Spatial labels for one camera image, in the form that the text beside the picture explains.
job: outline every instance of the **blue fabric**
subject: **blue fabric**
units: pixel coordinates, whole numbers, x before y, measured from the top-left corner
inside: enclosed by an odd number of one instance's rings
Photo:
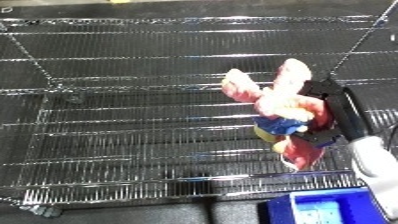
[[[260,129],[272,135],[291,135],[296,132],[297,128],[308,125],[308,122],[286,118],[271,120],[266,117],[255,117],[253,120]]]

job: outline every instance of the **yellow fabric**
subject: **yellow fabric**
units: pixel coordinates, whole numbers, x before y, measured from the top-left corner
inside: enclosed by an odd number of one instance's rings
[[[256,125],[254,125],[254,133],[256,133],[256,135],[258,137],[260,137],[262,140],[269,142],[269,143],[275,143],[276,142],[276,137],[274,135],[271,135],[270,133],[264,131],[263,129],[259,128]]]

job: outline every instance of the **robotic arm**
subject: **robotic arm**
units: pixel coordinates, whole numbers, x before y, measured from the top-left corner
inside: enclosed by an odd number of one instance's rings
[[[398,161],[385,150],[383,140],[372,133],[352,91],[328,79],[306,82],[300,94],[325,100],[336,125],[316,134],[295,135],[314,145],[333,142],[338,136],[345,137],[356,177],[367,185],[386,219],[398,220]]]

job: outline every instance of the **metal wire shelf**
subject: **metal wire shelf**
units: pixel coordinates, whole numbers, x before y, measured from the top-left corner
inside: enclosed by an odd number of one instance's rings
[[[267,85],[288,57],[325,77],[376,19],[2,20],[0,191],[90,207],[359,186],[344,142],[316,171],[289,173],[252,133],[250,105],[219,82],[235,67]],[[360,90],[396,81],[397,51],[372,45],[385,32],[335,78]],[[384,72],[366,77],[371,68]],[[397,118],[385,106],[368,111],[379,127]]]

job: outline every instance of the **blue object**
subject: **blue object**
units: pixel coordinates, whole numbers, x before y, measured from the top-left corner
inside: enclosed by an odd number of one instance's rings
[[[272,135],[291,135],[296,132],[297,128],[308,125],[308,122],[281,117],[274,120],[266,117],[254,117],[253,120],[259,128]]]
[[[271,224],[387,224],[366,188],[294,192],[267,204]]]

